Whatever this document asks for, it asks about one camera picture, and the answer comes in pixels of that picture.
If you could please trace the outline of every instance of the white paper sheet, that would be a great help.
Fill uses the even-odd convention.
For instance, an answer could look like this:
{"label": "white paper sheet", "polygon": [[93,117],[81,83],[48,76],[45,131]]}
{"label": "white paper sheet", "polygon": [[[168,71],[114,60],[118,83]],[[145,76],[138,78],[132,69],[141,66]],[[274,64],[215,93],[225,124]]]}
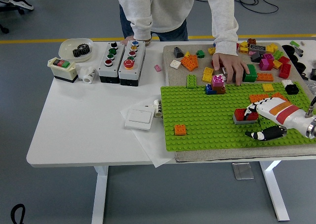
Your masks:
{"label": "white paper sheet", "polygon": [[[154,100],[161,99],[161,95],[152,96],[146,100],[143,100],[135,105],[152,105]],[[129,108],[122,110],[120,113],[124,118],[123,123],[127,118],[127,114],[129,112]],[[168,152],[166,150],[165,145],[165,137],[164,137],[164,128],[163,128],[163,120],[162,118],[154,118],[152,126],[149,131],[139,130],[139,129],[131,129],[139,141],[142,148],[145,150],[146,154],[153,162],[154,166],[157,168],[162,164],[174,159],[174,152]]]}

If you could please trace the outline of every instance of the white hoodie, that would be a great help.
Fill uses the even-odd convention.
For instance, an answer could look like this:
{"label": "white hoodie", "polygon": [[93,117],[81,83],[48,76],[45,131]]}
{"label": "white hoodie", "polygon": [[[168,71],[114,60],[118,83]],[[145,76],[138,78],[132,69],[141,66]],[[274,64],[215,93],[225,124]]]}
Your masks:
{"label": "white hoodie", "polygon": [[[234,17],[234,0],[208,0],[212,10],[212,34],[216,52],[237,55],[238,23]],[[179,28],[189,15],[194,0],[119,0],[134,37],[151,38],[150,32],[169,32]]]}

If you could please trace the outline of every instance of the yellow floor line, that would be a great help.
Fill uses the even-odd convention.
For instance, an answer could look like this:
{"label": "yellow floor line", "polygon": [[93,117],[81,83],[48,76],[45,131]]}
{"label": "yellow floor line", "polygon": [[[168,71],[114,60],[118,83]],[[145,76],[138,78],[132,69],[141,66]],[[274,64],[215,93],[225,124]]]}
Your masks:
{"label": "yellow floor line", "polygon": [[[240,39],[250,38],[313,38],[316,34],[288,34],[288,35],[238,35]],[[211,40],[214,39],[211,35],[189,36],[189,40]],[[42,39],[42,40],[0,40],[0,44],[32,44],[32,43],[61,43],[67,39]],[[121,41],[123,38],[91,38],[94,42],[112,42]],[[158,37],[153,37],[153,40],[159,40]]]}

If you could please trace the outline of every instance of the robotic hand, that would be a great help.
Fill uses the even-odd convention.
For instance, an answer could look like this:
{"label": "robotic hand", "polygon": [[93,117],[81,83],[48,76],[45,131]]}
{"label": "robotic hand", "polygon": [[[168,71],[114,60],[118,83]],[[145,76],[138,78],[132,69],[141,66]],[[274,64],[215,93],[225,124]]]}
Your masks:
{"label": "robotic hand", "polygon": [[245,119],[252,112],[257,112],[263,117],[272,120],[278,126],[264,129],[260,132],[245,134],[256,140],[267,141],[286,135],[287,129],[297,129],[303,136],[314,138],[316,134],[316,116],[313,115],[313,105],[316,97],[312,100],[308,112],[278,97],[266,98],[250,104],[244,114]]}

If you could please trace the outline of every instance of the white table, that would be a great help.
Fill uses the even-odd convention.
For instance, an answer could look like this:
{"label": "white table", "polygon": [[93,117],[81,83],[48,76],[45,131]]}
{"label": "white table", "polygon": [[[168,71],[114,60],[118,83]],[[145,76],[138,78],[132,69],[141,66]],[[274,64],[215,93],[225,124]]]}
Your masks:
{"label": "white table", "polygon": [[[284,45],[289,41],[276,41]],[[304,41],[304,63],[310,72],[316,41]],[[98,173],[92,223],[103,223],[108,166],[152,164],[133,132],[124,128],[120,111],[152,95],[160,94],[165,85],[162,50],[165,45],[212,44],[212,42],[152,42],[146,57],[138,87],[101,83],[98,75],[92,84],[75,81],[73,84],[54,79],[39,119],[27,161],[33,167],[94,166]],[[94,43],[92,57],[79,66],[101,63],[106,43]],[[314,156],[287,159],[315,159]],[[280,158],[259,159],[279,221],[289,220],[279,192],[273,167]]]}

